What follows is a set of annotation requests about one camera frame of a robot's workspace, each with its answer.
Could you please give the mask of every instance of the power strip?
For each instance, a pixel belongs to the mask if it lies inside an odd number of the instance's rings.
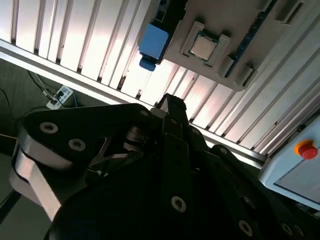
[[[58,101],[58,93],[62,92],[63,95],[59,97],[59,101],[64,104],[68,98],[74,94],[74,92],[67,86],[63,85],[62,87],[60,87],[60,89],[56,92],[56,94],[53,96],[53,99],[56,100],[55,104],[52,104],[50,101],[46,104],[46,107],[48,109],[51,110],[57,110],[59,109],[62,105],[61,103]]]

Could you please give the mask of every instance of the screw head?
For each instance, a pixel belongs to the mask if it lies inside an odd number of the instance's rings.
[[[225,148],[223,148],[223,147],[220,148],[220,152],[222,152],[223,154],[227,154],[228,153],[227,150]]]
[[[148,116],[148,113],[145,110],[141,110],[140,113],[144,116]]]
[[[75,150],[75,151],[78,151],[78,152],[82,152],[83,150],[86,149],[86,144],[81,139],[74,138],[74,139],[71,139],[69,141],[69,147],[72,150]]]
[[[292,236],[292,235],[294,234],[294,233],[292,232],[291,228],[290,228],[287,224],[282,223],[282,224],[281,224],[281,227],[282,227],[282,229],[283,229],[288,235]]]
[[[199,134],[200,134],[199,130],[198,130],[198,129],[196,129],[196,128],[192,129],[192,132],[194,132],[194,133],[195,133],[195,134],[197,134],[197,135],[199,135]]]
[[[56,132],[58,132],[58,126],[49,121],[41,123],[39,127],[40,130],[45,134],[55,134]]]
[[[179,196],[173,196],[171,198],[172,207],[180,213],[184,213],[187,210],[185,201]]]
[[[243,197],[243,200],[245,201],[246,204],[248,204],[250,207],[252,207],[253,209],[256,209],[256,206],[252,203],[252,201],[247,198],[247,197]]]
[[[252,228],[249,225],[249,223],[247,223],[244,220],[240,220],[238,224],[239,224],[239,228],[241,229],[242,232],[244,232],[248,237],[252,237],[253,232],[252,232]]]
[[[294,225],[294,228],[300,234],[301,237],[305,236],[304,232],[301,230],[301,228],[299,226]]]

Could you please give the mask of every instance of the gray carpet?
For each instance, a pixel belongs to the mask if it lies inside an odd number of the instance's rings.
[[[56,93],[62,86],[45,77],[41,77],[47,83],[48,90]],[[0,59],[0,88],[3,89],[10,102],[12,117],[19,118],[31,109],[46,106],[49,101],[42,91],[34,84],[26,69]],[[98,106],[106,103],[75,91],[78,107]],[[73,97],[64,104],[65,107],[74,107]],[[5,95],[0,91],[0,134],[16,136],[15,121],[12,120]]]

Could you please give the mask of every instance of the blue block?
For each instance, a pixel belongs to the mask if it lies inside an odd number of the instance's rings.
[[[150,71],[150,72],[153,72],[156,69],[156,65],[153,62],[150,62],[145,58],[141,58],[141,60],[139,62],[139,66]]]
[[[159,59],[168,37],[169,33],[166,31],[163,31],[152,24],[148,24],[139,51],[145,55]]]

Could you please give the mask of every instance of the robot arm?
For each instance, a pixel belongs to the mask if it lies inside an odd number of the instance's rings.
[[[50,240],[314,239],[226,147],[209,149],[184,102],[168,94],[151,111],[122,104],[28,115],[11,183],[44,208]]]

